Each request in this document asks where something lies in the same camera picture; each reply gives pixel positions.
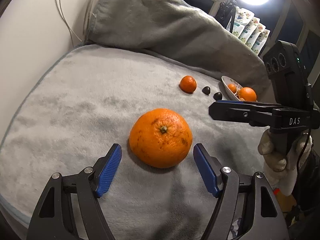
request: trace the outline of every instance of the white glove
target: white glove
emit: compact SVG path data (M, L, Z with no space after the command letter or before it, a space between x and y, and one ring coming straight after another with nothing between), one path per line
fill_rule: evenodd
M265 176L272 187L279 188L282 194L289 196L297 180L297 161L298 157L307 140L307 134L298 137L293 143L290 151L285 156L275 151L275 147L271 141L269 129L265 130L261 136L258 145L258 152L263 155L265 163L263 166ZM307 147L300 159L299 169L309 156L312 146L312 138L310 136Z

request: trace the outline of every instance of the white floral package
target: white floral package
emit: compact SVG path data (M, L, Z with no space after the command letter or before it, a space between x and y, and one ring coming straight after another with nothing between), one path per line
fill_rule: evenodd
M246 42L246 45L249 48L252 48L252 46L254 45L254 42L256 41L256 39L258 38L258 36L265 30L265 26L261 23L258 23L258 27L253 31L253 33L250 35L249 39Z
M251 34L258 27L260 19L257 17L253 17L251 21L244 27L244 30L241 32L239 39L245 44L247 40L250 38Z
M241 32L244 30L244 27L251 21L252 17L254 16L254 13L244 9L244 8L239 8L238 6L236 7L236 17L235 17L235 22L233 24L233 31L232 34L236 36L237 38L241 34ZM227 26L227 31L230 31L230 26L231 26L231 19L229 21L229 24Z
M256 41L254 42L253 46L252 46L252 50L258 55L263 47L263 45L266 43L268 36L269 36L270 31L265 29L262 33L260 33L260 35L258 36L258 38L256 39Z

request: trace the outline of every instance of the white bowl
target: white bowl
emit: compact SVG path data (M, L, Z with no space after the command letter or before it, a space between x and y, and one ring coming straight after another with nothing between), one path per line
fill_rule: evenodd
M236 95L228 88L228 85L234 84L237 88L237 91L240 90L242 88L242 86L240 86L236 81L234 81L233 79L231 79L227 76L222 76L221 80L222 80L222 83L224 85L224 88L227 92L229 99L234 100L234 101L240 101L239 98L237 98Z

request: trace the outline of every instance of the small orange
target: small orange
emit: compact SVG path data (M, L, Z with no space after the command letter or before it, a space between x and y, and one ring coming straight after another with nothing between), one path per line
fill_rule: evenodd
M228 88L231 90L232 93L236 93L237 92L237 88L234 84L229 84Z
M197 88L197 83L192 76L185 76L180 81L180 88L186 93L193 93Z
M257 95L252 88L241 88L239 98L243 98L245 101L256 101Z
M133 125L129 145L143 162L156 168L179 164L192 145L192 133L183 117L158 108L143 114Z

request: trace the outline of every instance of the metal screw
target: metal screw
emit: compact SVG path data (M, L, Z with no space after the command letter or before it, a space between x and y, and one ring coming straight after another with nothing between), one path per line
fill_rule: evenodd
M259 179L262 179L262 178L263 178L263 173L260 172L260 171L258 171L258 172L256 173L256 176L257 176Z
M54 173L54 174L52 174L52 178L53 179L57 179L57 178L59 178L60 177L60 174L59 173Z
M225 173L230 173L231 172L231 169L229 167L223 167L222 170L225 172Z
M93 171L93 168L92 167L86 167L84 169L84 173L91 173Z

